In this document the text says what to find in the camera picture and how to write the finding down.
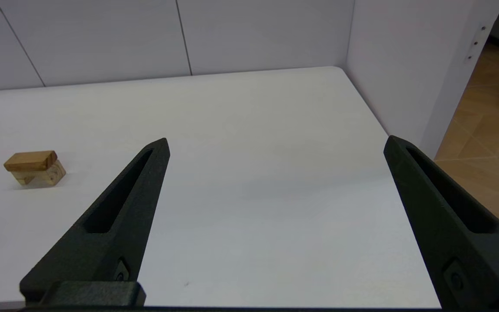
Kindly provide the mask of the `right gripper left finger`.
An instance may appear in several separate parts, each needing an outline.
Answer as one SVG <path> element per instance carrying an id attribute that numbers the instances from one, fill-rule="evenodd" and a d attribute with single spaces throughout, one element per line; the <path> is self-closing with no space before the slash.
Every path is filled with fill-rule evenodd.
<path id="1" fill-rule="evenodd" d="M 136 282 L 170 158 L 145 146 L 19 283 L 26 302 L 52 286 Z"/>

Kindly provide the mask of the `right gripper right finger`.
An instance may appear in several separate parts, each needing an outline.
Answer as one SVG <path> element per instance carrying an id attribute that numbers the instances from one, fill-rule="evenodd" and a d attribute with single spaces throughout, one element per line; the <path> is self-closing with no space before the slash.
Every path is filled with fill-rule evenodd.
<path id="1" fill-rule="evenodd" d="M 444 309 L 499 309 L 499 219 L 414 144 L 384 157 Z"/>

